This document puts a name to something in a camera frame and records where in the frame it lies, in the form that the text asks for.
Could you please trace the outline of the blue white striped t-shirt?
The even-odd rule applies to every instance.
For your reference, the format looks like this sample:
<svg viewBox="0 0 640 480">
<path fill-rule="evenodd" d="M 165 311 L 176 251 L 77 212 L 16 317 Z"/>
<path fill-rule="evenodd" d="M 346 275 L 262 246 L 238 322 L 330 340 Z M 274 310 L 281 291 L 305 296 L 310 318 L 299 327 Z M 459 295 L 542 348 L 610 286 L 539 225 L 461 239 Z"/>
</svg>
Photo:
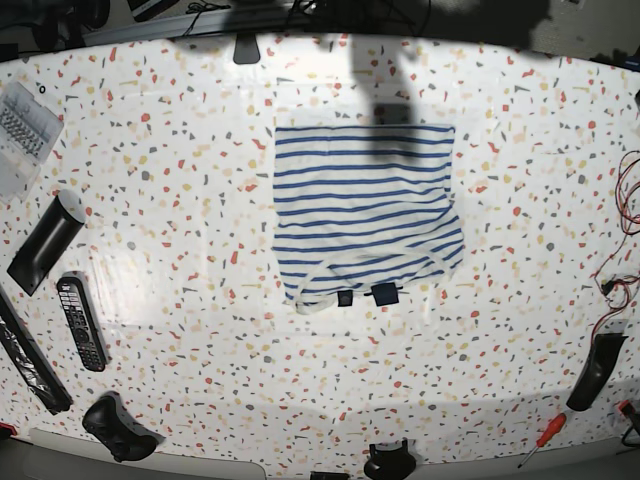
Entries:
<svg viewBox="0 0 640 480">
<path fill-rule="evenodd" d="M 465 239 L 451 198 L 451 125 L 280 127 L 273 250 L 300 314 L 380 306 L 451 276 Z"/>
</svg>

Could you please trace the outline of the grey clamp at table edge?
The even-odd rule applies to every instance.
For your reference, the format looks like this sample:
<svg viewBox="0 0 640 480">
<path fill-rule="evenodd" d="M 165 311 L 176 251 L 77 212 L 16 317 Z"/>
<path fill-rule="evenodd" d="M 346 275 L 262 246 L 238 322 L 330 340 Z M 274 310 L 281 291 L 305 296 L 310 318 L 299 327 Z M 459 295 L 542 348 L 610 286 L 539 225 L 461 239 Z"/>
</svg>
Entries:
<svg viewBox="0 0 640 480">
<path fill-rule="evenodd" d="M 236 35 L 233 61 L 236 65 L 253 65 L 261 59 L 256 35 L 253 33 L 238 33 Z"/>
</svg>

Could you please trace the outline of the black tv remote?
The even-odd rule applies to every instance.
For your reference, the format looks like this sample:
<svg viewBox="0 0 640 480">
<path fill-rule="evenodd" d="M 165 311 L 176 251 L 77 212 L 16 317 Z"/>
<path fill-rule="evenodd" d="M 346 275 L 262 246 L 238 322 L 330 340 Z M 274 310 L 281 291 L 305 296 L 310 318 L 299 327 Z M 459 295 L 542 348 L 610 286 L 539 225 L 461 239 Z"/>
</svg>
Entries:
<svg viewBox="0 0 640 480">
<path fill-rule="evenodd" d="M 56 289 L 82 366 L 103 372 L 109 363 L 108 353 L 86 282 L 67 274 L 57 281 Z"/>
</svg>

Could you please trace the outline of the black cylinder speaker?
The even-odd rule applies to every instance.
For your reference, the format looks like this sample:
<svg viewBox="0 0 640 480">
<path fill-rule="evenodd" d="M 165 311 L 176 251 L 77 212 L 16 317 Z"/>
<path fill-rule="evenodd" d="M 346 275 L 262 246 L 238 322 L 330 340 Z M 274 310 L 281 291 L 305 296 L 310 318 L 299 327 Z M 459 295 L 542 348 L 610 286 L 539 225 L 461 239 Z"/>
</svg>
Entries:
<svg viewBox="0 0 640 480">
<path fill-rule="evenodd" d="M 74 191 L 58 192 L 7 269 L 8 275 L 32 297 L 86 221 L 85 205 Z"/>
</svg>

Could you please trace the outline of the black game controller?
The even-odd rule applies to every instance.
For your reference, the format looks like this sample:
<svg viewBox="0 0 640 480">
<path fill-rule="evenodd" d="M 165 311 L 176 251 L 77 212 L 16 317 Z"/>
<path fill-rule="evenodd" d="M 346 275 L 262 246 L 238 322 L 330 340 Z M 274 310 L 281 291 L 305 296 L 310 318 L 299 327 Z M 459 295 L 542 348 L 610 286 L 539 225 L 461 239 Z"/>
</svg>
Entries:
<svg viewBox="0 0 640 480">
<path fill-rule="evenodd" d="M 82 426 L 105 446 L 118 462 L 141 461 L 153 454 L 158 438 L 148 431 L 137 433 L 119 414 L 113 395 L 101 396 L 84 414 Z"/>
</svg>

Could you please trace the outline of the long black flat bar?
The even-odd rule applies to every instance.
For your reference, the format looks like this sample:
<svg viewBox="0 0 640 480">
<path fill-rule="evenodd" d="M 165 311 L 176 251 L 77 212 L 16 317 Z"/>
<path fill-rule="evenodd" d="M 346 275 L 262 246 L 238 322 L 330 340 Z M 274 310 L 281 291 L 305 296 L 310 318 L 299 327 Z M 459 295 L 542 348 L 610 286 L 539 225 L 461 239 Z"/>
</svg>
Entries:
<svg viewBox="0 0 640 480">
<path fill-rule="evenodd" d="M 73 400 L 1 290 L 1 345 L 27 388 L 52 414 L 70 410 Z"/>
</svg>

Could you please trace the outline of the clear plastic screw box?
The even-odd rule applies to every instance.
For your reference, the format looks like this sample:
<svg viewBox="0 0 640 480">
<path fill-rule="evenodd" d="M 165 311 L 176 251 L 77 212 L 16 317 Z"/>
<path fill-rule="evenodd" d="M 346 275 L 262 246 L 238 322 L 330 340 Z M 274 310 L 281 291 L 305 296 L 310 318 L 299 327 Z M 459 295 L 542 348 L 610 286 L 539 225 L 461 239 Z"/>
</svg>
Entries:
<svg viewBox="0 0 640 480">
<path fill-rule="evenodd" d="M 1 202 L 26 200 L 64 128 L 62 107 L 20 70 L 1 85 Z"/>
</svg>

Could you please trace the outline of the small red black clip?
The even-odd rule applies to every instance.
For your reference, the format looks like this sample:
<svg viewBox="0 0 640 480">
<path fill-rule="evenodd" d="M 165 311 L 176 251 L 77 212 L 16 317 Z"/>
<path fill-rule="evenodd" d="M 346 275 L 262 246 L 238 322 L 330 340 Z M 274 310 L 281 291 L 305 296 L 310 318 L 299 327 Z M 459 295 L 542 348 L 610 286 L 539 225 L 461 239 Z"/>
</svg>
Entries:
<svg viewBox="0 0 640 480">
<path fill-rule="evenodd" d="M 622 401 L 618 405 L 618 410 L 626 417 L 638 414 L 637 410 L 629 400 Z"/>
</svg>

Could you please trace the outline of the red handled screwdriver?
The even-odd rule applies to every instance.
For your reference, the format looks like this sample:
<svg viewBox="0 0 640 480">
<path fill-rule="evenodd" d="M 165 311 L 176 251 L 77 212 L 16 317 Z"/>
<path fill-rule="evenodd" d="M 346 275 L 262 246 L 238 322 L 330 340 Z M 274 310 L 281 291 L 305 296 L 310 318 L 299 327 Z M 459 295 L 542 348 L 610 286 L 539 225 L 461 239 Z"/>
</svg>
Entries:
<svg viewBox="0 0 640 480">
<path fill-rule="evenodd" d="M 549 422 L 544 432 L 536 440 L 535 446 L 517 465 L 517 468 L 521 469 L 539 449 L 543 448 L 555 435 L 557 435 L 563 429 L 566 421 L 567 414 L 565 412 L 562 412 L 554 417 Z"/>
</svg>

